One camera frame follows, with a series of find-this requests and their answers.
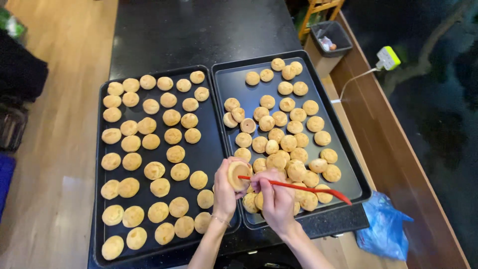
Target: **black baking tray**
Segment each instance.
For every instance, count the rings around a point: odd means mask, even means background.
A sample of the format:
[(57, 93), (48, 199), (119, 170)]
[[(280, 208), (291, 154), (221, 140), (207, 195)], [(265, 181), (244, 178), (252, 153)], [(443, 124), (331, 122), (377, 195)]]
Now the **black baking tray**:
[[(176, 89), (176, 82), (181, 78), (189, 79), (189, 75), (193, 71), (203, 71), (206, 79), (201, 84), (192, 84), (191, 89), (188, 92), (180, 92)], [(187, 129), (181, 126), (181, 123), (178, 123), (171, 128), (177, 128), (181, 130), (183, 134), (182, 140), (178, 143), (178, 145), (182, 146), (185, 149), (186, 156), (182, 162), (186, 163), (190, 168), (190, 175), (197, 170), (204, 171), (208, 176), (207, 185), (203, 188), (203, 190), (211, 190), (214, 184), (214, 174), (222, 162), (223, 158), (228, 156), (228, 147), (225, 141), (225, 136), (223, 133), (222, 126), (222, 117), (219, 114), (219, 110), (217, 107), (216, 96), (215, 93), (212, 91), (212, 83), (210, 79), (209, 70), (205, 66), (192, 66), (192, 67), (185, 67), (179, 68), (174, 70), (168, 70), (165, 72), (154, 73), (151, 74), (153, 77), (158, 79), (159, 77), (170, 77), (173, 82), (174, 86), (169, 91), (162, 91), (155, 86), (151, 90), (144, 90), (141, 89), (137, 92), (140, 96), (140, 102), (132, 107), (127, 108), (124, 104), (122, 104), (119, 109), (123, 113), (121, 119), (115, 123), (108, 123), (103, 119), (103, 112), (106, 109), (103, 105), (102, 101), (103, 98), (107, 95), (108, 84), (113, 81), (122, 82), (122, 79), (114, 79), (106, 82), (100, 88), (99, 93), (99, 109), (98, 109), (98, 138), (97, 138), (97, 166), (96, 166), (96, 187), (95, 187), (95, 208), (93, 217), (95, 218), (94, 225), (94, 260), (98, 265), (101, 267), (109, 267), (109, 266), (117, 266), (120, 263), (126, 261), (132, 261), (134, 259), (145, 258), (148, 256), (164, 253), (166, 251), (174, 250), (174, 249), (182, 249), (186, 246), (197, 244), (202, 238), (202, 235), (196, 232), (195, 230), (193, 233), (188, 236), (187, 238), (179, 238), (177, 236), (174, 239), (164, 245), (161, 246), (156, 242), (154, 239), (154, 231), (156, 228), (164, 223), (169, 222), (174, 225), (177, 218), (169, 215), (163, 222), (159, 224), (152, 223), (147, 216), (149, 207), (155, 202), (165, 202), (169, 204), (172, 199), (182, 196), (185, 197), (189, 202), (189, 210), (186, 213), (186, 216), (190, 216), (195, 218), (197, 214), (203, 211), (212, 212), (212, 207), (208, 210), (201, 209), (197, 205), (197, 195), (201, 190), (196, 190), (189, 184), (189, 178), (183, 181), (175, 181), (171, 179), (170, 171), (173, 167), (173, 163), (169, 162), (166, 158), (166, 151), (168, 148), (172, 147), (173, 145), (169, 145), (164, 141), (164, 132), (169, 129), (170, 127), (165, 125), (162, 116), (164, 111), (167, 108), (161, 106), (159, 112), (155, 115), (148, 115), (146, 112), (143, 111), (142, 102), (146, 99), (152, 98), (159, 102), (159, 98), (162, 94), (169, 92), (174, 94), (177, 97), (177, 104), (172, 107), (171, 109), (175, 109), (180, 112), (181, 115), (184, 115), (185, 112), (182, 108), (183, 100), (186, 98), (194, 98), (194, 91), (202, 86), (209, 89), (210, 95), (209, 98), (204, 102), (199, 102), (199, 108), (192, 112), (197, 115), (199, 119), (199, 123), (197, 125), (197, 129), (201, 132), (201, 140), (199, 140), (196, 144), (189, 144), (184, 139), (184, 133)], [(147, 150), (142, 146), (137, 151), (142, 157), (142, 164), (141, 166), (135, 171), (127, 171), (120, 165), (118, 168), (114, 169), (113, 171), (105, 171), (101, 167), (101, 159), (106, 153), (109, 152), (116, 152), (121, 156), (121, 159), (127, 154), (121, 149), (121, 141), (113, 145), (108, 145), (101, 140), (101, 133), (103, 130), (107, 128), (119, 128), (120, 125), (126, 120), (134, 120), (139, 122), (144, 117), (151, 117), (156, 120), (157, 128), (153, 132), (159, 136), (161, 143), (157, 149), (154, 150)], [(143, 139), (144, 135), (140, 134), (139, 132), (136, 134)], [(168, 195), (162, 198), (158, 198), (154, 196), (150, 191), (150, 183), (151, 180), (147, 179), (143, 173), (144, 167), (152, 162), (152, 161), (159, 161), (161, 162), (164, 167), (166, 168), (166, 172), (164, 174), (164, 178), (167, 178), (171, 184), (171, 189)], [(123, 180), (124, 178), (133, 177), (136, 178), (140, 182), (140, 189), (138, 193), (131, 197), (131, 198), (122, 198), (120, 196), (112, 199), (106, 200), (101, 196), (100, 190), (103, 184), (110, 180), (116, 179), (118, 181)], [(139, 250), (131, 250), (126, 246), (126, 235), (131, 230), (131, 228), (126, 228), (123, 226), (122, 223), (119, 223), (115, 226), (106, 226), (104, 225), (103, 221), (101, 220), (101, 216), (103, 211), (106, 207), (119, 204), (125, 210), (126, 208), (137, 205), (140, 206), (144, 212), (145, 217), (143, 222), (139, 225), (139, 227), (143, 227), (147, 234), (148, 238), (146, 243), (142, 248)], [(226, 234), (230, 234), (235, 232), (241, 223), (241, 214), (239, 213), (239, 207), (236, 210), (234, 217), (231, 220), (231, 228), (228, 228)], [(125, 241), (124, 249), (121, 255), (112, 260), (107, 261), (101, 255), (101, 247), (104, 241), (113, 235), (119, 235)]]
[[(245, 82), (246, 74), (250, 71), (256, 71), (260, 73), (262, 70), (268, 68), (271, 69), (271, 61), (275, 58), (281, 58), (288, 65), (293, 61), (298, 61), (303, 66), (303, 71), (300, 75), (295, 76), (294, 79), (289, 80), (290, 83), (294, 84), (297, 81), (305, 82), (309, 91), (304, 96), (297, 96), (295, 94), (289, 94), (287, 96), (279, 94), (277, 91), (277, 86), (280, 82), (286, 81), (282, 78), (281, 72), (274, 71), (274, 78), (269, 82), (260, 82), (256, 86), (250, 86)], [(309, 137), (309, 144), (305, 148), (308, 152), (309, 159), (305, 166), (308, 169), (308, 162), (318, 158), (321, 150), (325, 148), (331, 148), (337, 152), (338, 161), (335, 163), (340, 170), (342, 171), (342, 178), (335, 183), (326, 181), (322, 174), (319, 174), (320, 182), (319, 184), (326, 184), (331, 189), (340, 191), (344, 193), (353, 204), (361, 203), (369, 199), (372, 195), (372, 191), (367, 182), (365, 174), (362, 171), (359, 161), (348, 141), (347, 135), (345, 134), (342, 124), (340, 123), (337, 114), (335, 113), (334, 107), (330, 102), (330, 99), (327, 96), (327, 93), (320, 81), (317, 72), (315, 71), (314, 65), (312, 64), (309, 55), (304, 50), (297, 50), (292, 52), (285, 52), (270, 56), (263, 56), (258, 58), (245, 59), (240, 61), (228, 62), (215, 64), (211, 69), (214, 90), (216, 91), (217, 96), (217, 106), (221, 108), (221, 115), (226, 113), (224, 109), (224, 101), (227, 98), (234, 97), (239, 100), (241, 107), (246, 112), (246, 118), (252, 118), (254, 109), (259, 106), (259, 99), (263, 95), (271, 95), (275, 98), (275, 106), (270, 110), (270, 115), (273, 112), (279, 110), (279, 102), (284, 97), (290, 97), (295, 100), (295, 107), (301, 108), (302, 104), (306, 100), (314, 100), (319, 104), (319, 112), (316, 114), (320, 116), (325, 121), (324, 131), (330, 133), (332, 137), (332, 142), (327, 146), (319, 146), (314, 142), (314, 133), (310, 132), (305, 126), (307, 119), (303, 122), (304, 130), (303, 133)], [(228, 154), (233, 155), (234, 152), (239, 148), (235, 144), (235, 138), (240, 132), (239, 126), (235, 128), (225, 128), (226, 142), (228, 144)], [(280, 127), (286, 134), (291, 134), (286, 131), (286, 126)], [(257, 130), (252, 133), (252, 137), (255, 138), (259, 135), (267, 137), (268, 132), (263, 132), (259, 129), (257, 124)], [(267, 154), (258, 154), (249, 147), (249, 150), (252, 153), (252, 158), (250, 163), (252, 164), (255, 159), (260, 157), (267, 157)], [(312, 211), (307, 212), (301, 209), (300, 213), (295, 216), (296, 219), (308, 217), (314, 214), (322, 213), (328, 210), (340, 208), (347, 206), (344, 202), (337, 198), (328, 204), (319, 203), (318, 207)], [(243, 214), (243, 221), (247, 228), (249, 229), (259, 229), (266, 227), (267, 224), (261, 214), (251, 214), (244, 210), (241, 204), (241, 213)]]

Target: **red spatula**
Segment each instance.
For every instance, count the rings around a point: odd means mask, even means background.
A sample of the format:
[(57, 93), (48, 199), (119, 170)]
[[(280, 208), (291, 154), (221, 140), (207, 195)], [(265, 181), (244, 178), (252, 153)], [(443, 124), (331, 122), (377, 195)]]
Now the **red spatula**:
[[(238, 176), (238, 178), (240, 178), (240, 179), (250, 179), (250, 177), (248, 177), (248, 176)], [(344, 201), (346, 204), (352, 205), (350, 200), (343, 193), (341, 193), (339, 191), (336, 191), (336, 190), (318, 190), (318, 189), (314, 189), (314, 188), (306, 188), (306, 187), (302, 187), (302, 186), (296, 186), (296, 185), (292, 185), (292, 184), (288, 184), (288, 183), (283, 183), (283, 182), (279, 182), (279, 181), (275, 181), (275, 180), (269, 180), (269, 183), (271, 185), (284, 186), (284, 187), (297, 189), (297, 190), (302, 190), (302, 191), (328, 193), (328, 194), (331, 194), (331, 195), (339, 198), (340, 200)]]

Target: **thin bracelet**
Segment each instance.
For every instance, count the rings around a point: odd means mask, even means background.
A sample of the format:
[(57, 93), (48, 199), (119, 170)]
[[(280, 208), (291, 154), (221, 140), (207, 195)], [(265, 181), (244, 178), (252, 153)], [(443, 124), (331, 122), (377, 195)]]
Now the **thin bracelet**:
[(232, 227), (229, 222), (227, 222), (227, 221), (225, 221), (225, 220), (222, 220), (222, 219), (220, 219), (220, 218), (218, 218), (218, 217), (216, 217), (216, 216), (214, 216), (214, 215), (211, 215), (211, 218), (215, 218), (215, 219), (219, 220), (220, 222), (227, 224), (229, 227)]

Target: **black countertop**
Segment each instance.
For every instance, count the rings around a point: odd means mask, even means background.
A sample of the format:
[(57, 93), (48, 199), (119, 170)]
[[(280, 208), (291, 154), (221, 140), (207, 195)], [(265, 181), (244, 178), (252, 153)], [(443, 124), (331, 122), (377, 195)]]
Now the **black countertop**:
[[(302, 49), (283, 0), (120, 0), (110, 79)], [(361, 205), (300, 219), (310, 238), (368, 227)], [(88, 268), (92, 258), (90, 237)], [(223, 238), (219, 255), (281, 244), (270, 229), (239, 230)], [(122, 264), (162, 269), (187, 264), (197, 246)]]

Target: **wooden floor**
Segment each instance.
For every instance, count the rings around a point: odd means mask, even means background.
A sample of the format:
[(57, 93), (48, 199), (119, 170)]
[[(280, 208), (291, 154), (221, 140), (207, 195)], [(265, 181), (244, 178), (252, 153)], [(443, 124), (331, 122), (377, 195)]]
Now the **wooden floor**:
[[(117, 5), (118, 0), (9, 0), (6, 5), (29, 28), (27, 48), (48, 62), (50, 74), (31, 105), (16, 154), (0, 224), (2, 269), (87, 266), (98, 89), (108, 80)], [(335, 106), (350, 134), (341, 105)], [(360, 250), (352, 233), (315, 243), (337, 268), (406, 268)]]

